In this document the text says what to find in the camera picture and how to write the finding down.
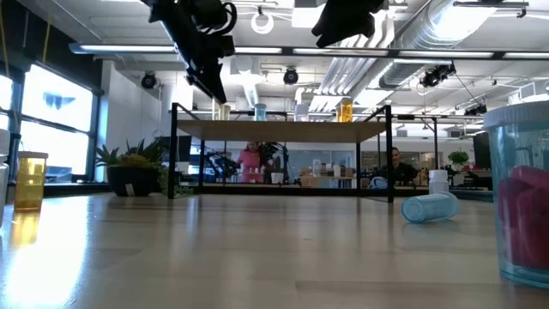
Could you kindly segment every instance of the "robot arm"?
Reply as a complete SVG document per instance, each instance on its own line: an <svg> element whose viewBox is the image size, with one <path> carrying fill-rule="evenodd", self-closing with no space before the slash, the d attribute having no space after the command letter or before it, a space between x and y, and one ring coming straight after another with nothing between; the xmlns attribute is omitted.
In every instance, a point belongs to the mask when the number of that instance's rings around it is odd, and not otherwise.
<svg viewBox="0 0 549 309"><path fill-rule="evenodd" d="M225 103L218 59L234 53L232 36L227 34L236 24L236 7L220 0L141 1L151 9L148 21L160 21L175 45L186 66L187 82Z"/></svg>

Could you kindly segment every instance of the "shelf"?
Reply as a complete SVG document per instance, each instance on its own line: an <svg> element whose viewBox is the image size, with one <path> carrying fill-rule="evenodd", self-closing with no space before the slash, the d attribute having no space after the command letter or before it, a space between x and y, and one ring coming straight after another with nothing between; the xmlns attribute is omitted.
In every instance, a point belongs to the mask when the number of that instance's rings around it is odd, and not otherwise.
<svg viewBox="0 0 549 309"><path fill-rule="evenodd" d="M385 132L384 123L179 120L178 128L205 141L363 142Z"/></svg>

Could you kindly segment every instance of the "white bottle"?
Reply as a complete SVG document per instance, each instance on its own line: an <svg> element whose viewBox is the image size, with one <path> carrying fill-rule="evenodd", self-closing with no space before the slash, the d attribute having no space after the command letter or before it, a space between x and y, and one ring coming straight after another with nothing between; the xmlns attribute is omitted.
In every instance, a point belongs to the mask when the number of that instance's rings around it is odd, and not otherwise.
<svg viewBox="0 0 549 309"><path fill-rule="evenodd" d="M429 171L429 194L448 191L448 172L446 170Z"/></svg>
<svg viewBox="0 0 549 309"><path fill-rule="evenodd" d="M4 163L9 153L9 131L0 129L0 227L3 221L3 206L6 203L9 166Z"/></svg>
<svg viewBox="0 0 549 309"><path fill-rule="evenodd" d="M322 163L319 159L315 159L312 161L312 176L313 177L320 177L320 166Z"/></svg>

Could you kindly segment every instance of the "light blue bottle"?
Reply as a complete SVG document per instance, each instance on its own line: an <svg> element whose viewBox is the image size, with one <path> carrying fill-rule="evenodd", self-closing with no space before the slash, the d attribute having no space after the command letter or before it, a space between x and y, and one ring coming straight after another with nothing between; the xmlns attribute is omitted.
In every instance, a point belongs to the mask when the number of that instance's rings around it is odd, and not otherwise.
<svg viewBox="0 0 549 309"><path fill-rule="evenodd" d="M402 215L412 223L449 219L456 215L457 211L457 197L448 192L410 197L405 199L401 206Z"/></svg>

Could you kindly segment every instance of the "light wood tabletop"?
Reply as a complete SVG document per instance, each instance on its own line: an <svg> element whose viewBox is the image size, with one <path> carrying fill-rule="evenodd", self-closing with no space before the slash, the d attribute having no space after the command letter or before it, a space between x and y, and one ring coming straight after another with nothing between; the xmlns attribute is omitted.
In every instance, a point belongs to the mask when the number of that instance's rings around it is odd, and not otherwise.
<svg viewBox="0 0 549 309"><path fill-rule="evenodd" d="M413 225L356 197L52 198L6 207L0 307L549 307L498 273L491 203Z"/></svg>
<svg viewBox="0 0 549 309"><path fill-rule="evenodd" d="M206 141L363 142L385 132L383 123L179 120L178 128Z"/></svg>

